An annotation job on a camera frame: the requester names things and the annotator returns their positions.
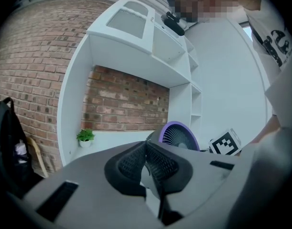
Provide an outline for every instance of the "brick wall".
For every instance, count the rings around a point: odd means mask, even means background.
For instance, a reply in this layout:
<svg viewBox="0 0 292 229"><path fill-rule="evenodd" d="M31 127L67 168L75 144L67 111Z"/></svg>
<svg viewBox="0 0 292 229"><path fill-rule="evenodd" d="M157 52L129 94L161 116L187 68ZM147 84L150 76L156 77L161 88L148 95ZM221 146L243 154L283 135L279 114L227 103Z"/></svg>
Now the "brick wall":
<svg viewBox="0 0 292 229"><path fill-rule="evenodd" d="M1 28L0 99L14 99L22 127L39 144L49 172L62 167L56 115L64 73L86 29L109 6L95 0L45 1L13 13ZM94 70L82 127L154 129L166 122L167 89L103 67Z"/></svg>

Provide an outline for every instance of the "person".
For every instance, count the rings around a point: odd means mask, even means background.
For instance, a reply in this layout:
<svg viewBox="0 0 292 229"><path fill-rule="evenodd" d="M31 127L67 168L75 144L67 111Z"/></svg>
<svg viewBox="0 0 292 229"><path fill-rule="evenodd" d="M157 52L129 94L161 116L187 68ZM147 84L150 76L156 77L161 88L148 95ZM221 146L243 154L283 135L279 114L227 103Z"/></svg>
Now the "person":
<svg viewBox="0 0 292 229"><path fill-rule="evenodd" d="M268 76L266 96L273 114L250 142L258 143L280 127L292 127L292 36L282 16L269 0L167 0L173 12L187 22L222 16L243 6L252 29L253 47Z"/></svg>

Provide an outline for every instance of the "white t-shirt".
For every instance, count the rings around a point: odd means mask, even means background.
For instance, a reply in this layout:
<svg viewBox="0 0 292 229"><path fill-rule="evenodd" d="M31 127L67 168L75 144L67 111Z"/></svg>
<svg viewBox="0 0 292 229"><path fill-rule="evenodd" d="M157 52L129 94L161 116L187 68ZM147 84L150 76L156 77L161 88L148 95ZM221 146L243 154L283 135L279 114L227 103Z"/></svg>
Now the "white t-shirt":
<svg viewBox="0 0 292 229"><path fill-rule="evenodd" d="M284 20L269 0L261 0L260 10L245 9L253 34L253 47L267 73L270 87L265 92L282 127L292 127L292 36Z"/></svg>

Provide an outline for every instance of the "cabinet door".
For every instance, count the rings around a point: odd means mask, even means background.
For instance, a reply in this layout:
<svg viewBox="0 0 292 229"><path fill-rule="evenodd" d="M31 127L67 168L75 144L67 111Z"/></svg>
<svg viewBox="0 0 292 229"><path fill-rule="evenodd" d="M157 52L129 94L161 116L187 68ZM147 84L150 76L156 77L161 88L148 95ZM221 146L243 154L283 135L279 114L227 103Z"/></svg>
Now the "cabinet door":
<svg viewBox="0 0 292 229"><path fill-rule="evenodd" d="M200 63L202 122L195 135L201 146L227 128L248 144L272 115L264 95L268 79L251 39L228 19L197 24L186 37Z"/></svg>

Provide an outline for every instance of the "green plant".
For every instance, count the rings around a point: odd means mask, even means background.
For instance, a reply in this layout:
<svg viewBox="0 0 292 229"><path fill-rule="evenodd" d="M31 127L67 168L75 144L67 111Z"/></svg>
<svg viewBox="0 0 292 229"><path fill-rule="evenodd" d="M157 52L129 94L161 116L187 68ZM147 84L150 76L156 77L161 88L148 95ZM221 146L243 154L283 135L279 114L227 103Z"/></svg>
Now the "green plant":
<svg viewBox="0 0 292 229"><path fill-rule="evenodd" d="M77 135L77 140L79 141L91 141L94 140L95 135L93 134L91 129L81 130Z"/></svg>

